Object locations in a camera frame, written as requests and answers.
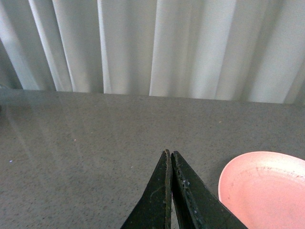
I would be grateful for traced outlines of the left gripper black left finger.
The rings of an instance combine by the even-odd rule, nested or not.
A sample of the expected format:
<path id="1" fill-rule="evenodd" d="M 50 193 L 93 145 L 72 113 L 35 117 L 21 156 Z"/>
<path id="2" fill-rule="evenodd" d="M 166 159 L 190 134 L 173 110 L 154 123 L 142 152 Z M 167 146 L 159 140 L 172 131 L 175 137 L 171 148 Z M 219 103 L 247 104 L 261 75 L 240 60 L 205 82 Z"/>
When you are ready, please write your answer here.
<path id="1" fill-rule="evenodd" d="M 172 161 L 164 150 L 152 176 L 122 229 L 169 229 L 172 210 Z"/>

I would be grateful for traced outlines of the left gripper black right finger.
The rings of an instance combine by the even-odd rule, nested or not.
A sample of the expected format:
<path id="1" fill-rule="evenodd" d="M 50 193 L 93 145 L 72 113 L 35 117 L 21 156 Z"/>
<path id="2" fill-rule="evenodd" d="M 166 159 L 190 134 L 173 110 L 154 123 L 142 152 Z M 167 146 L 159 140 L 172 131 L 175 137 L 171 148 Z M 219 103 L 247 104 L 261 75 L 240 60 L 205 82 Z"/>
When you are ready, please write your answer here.
<path id="1" fill-rule="evenodd" d="M 183 156 L 171 155 L 172 194 L 181 229 L 245 229 L 246 226 L 207 188 Z"/>

